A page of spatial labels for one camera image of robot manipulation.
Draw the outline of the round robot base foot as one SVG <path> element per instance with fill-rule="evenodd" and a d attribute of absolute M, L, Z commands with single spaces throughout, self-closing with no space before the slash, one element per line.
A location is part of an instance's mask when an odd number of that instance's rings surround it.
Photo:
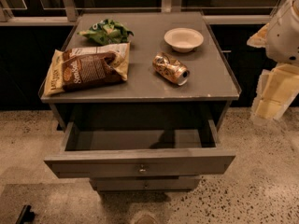
<path fill-rule="evenodd" d="M 133 216 L 131 224 L 158 224 L 158 220 L 151 213 L 139 212 Z"/>

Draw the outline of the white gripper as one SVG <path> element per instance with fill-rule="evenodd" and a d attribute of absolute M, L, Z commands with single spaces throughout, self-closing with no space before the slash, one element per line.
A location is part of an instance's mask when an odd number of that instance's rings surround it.
<path fill-rule="evenodd" d="M 267 57 L 278 62 L 260 74 L 251 114 L 255 119 L 280 119 L 299 93 L 299 0 L 287 0 L 247 45 L 266 46 Z"/>

